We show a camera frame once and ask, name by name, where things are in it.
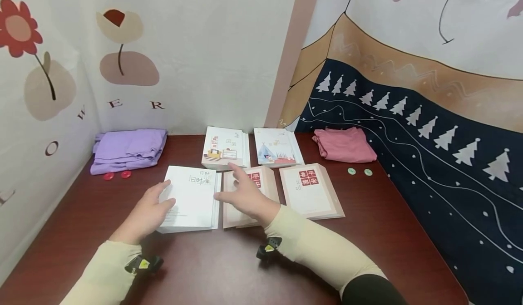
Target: wall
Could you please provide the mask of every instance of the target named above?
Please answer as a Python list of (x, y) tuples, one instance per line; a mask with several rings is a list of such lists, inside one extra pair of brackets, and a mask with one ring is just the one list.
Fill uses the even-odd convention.
[(523, 0), (317, 0), (279, 127), (359, 127), (476, 305), (522, 303)]
[[(0, 1), (0, 284), (86, 163), (100, 130), (82, 58), (56, 29), (48, 0), (13, 1)], [(5, 24), (8, 15), (20, 17), (13, 13), (20, 1), (29, 10), (25, 22), (38, 26), (23, 55), (21, 43), (6, 36), (16, 27)]]
[(94, 134), (251, 131), (277, 116), (315, 2), (1, 0), (0, 285)]
[[(49, 2), (83, 55), (103, 130), (264, 125), (295, 0)], [(108, 10), (125, 14), (119, 29)]]

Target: black sleeve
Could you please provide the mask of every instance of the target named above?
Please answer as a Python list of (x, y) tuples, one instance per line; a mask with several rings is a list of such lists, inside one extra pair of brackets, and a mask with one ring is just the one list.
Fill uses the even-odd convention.
[(386, 279), (364, 274), (351, 280), (341, 298), (343, 305), (407, 305), (405, 299)]

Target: hand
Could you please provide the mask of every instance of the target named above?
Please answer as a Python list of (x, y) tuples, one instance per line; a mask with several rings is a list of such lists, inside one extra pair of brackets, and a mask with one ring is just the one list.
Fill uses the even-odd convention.
[(169, 185), (171, 185), (171, 181), (166, 180), (147, 189), (130, 215), (109, 240), (138, 245), (145, 236), (154, 232), (176, 203), (174, 198), (169, 198), (161, 203), (158, 202), (160, 194)]
[(280, 210), (280, 204), (265, 197), (242, 168), (229, 163), (236, 178), (233, 192), (217, 192), (214, 198), (234, 206), (238, 211), (258, 220), (262, 226), (268, 226)]

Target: beige sleeve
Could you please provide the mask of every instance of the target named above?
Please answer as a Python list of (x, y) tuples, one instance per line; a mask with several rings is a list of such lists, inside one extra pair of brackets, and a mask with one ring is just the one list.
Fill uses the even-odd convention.
[(284, 205), (265, 228), (268, 237), (281, 237), (278, 251), (314, 271), (343, 295), (345, 286), (362, 274), (385, 275), (358, 247), (339, 234), (299, 215)]
[(124, 267), (141, 252), (140, 246), (106, 241), (60, 305), (120, 304), (135, 277)]

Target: black clip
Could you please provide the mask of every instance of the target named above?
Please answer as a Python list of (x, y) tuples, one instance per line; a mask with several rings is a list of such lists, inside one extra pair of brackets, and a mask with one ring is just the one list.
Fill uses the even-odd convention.
[(135, 274), (138, 271), (148, 271), (150, 273), (156, 273), (163, 264), (163, 258), (159, 256), (153, 256), (149, 259), (146, 259), (144, 256), (139, 255), (130, 261), (125, 270), (131, 274)]
[(262, 261), (267, 261), (272, 254), (278, 249), (282, 241), (281, 237), (269, 237), (267, 238), (267, 245), (258, 247), (256, 257)]

